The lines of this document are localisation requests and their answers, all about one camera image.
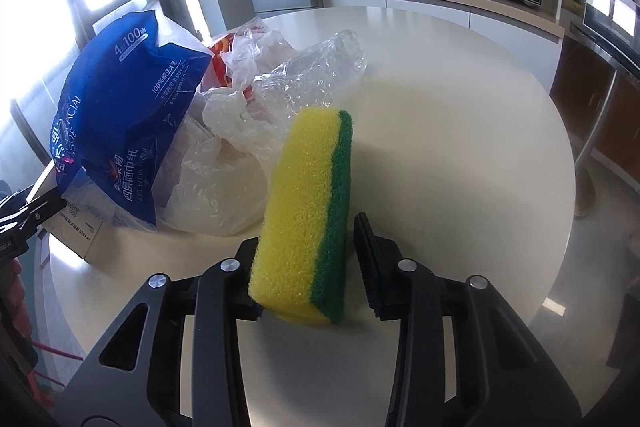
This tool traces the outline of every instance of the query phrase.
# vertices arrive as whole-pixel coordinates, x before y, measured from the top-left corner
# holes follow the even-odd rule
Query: brown cabinet
[[[569,133],[586,138],[612,71],[594,52],[568,36],[564,38],[550,96]],[[596,149],[640,182],[640,91],[623,77]]]

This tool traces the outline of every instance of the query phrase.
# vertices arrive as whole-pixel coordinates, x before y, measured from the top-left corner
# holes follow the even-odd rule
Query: person's hand
[[[25,289],[22,280],[20,279],[20,272],[22,271],[22,265],[20,261],[14,259],[12,261],[12,269],[14,271],[14,281],[12,282],[9,292],[7,293],[7,300],[9,301],[10,308],[14,311],[12,314],[14,328],[24,337],[31,336],[31,321],[29,320],[29,311],[27,310],[27,304],[24,301]]]

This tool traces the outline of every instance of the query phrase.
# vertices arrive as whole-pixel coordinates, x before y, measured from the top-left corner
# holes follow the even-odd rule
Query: finger
[[[14,328],[25,338],[31,336],[31,321],[29,320],[29,312],[27,310],[27,304],[25,302],[21,302],[16,310],[14,316]]]
[[[7,293],[7,299],[9,300],[11,306],[17,306],[22,301],[24,301],[24,296],[26,295],[26,291],[24,289],[24,284],[22,283],[22,279],[19,276],[15,276],[14,283],[9,288],[9,293]]]
[[[20,264],[20,261],[18,261],[17,257],[12,262],[12,268],[16,275],[20,275],[20,273],[22,273],[22,265]]]

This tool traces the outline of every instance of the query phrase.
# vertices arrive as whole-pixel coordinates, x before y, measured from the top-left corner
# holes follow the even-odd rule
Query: white cabinet
[[[410,12],[424,13],[433,15],[446,21],[454,22],[465,28],[469,28],[469,9],[456,9],[439,4],[429,4],[426,2],[414,2],[404,0],[386,0],[387,8],[396,8],[399,10],[407,10]]]
[[[386,0],[325,0],[327,8],[336,6],[371,6],[375,8],[386,8]]]
[[[471,13],[469,28],[506,48],[531,71],[546,92],[556,77],[562,41],[550,40],[519,26]]]

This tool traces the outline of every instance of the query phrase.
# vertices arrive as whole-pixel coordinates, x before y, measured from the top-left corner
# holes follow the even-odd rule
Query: metal table leg
[[[607,92],[602,101],[600,110],[596,116],[596,119],[591,125],[587,139],[584,142],[584,146],[580,150],[577,158],[574,162],[575,168],[575,210],[574,217],[586,217],[593,209],[596,201],[595,187],[591,176],[584,169],[584,162],[590,156],[593,147],[596,145],[596,140],[602,129],[602,126],[607,118],[611,103],[613,102],[613,96],[615,95],[616,88],[618,87],[618,70],[613,70]]]

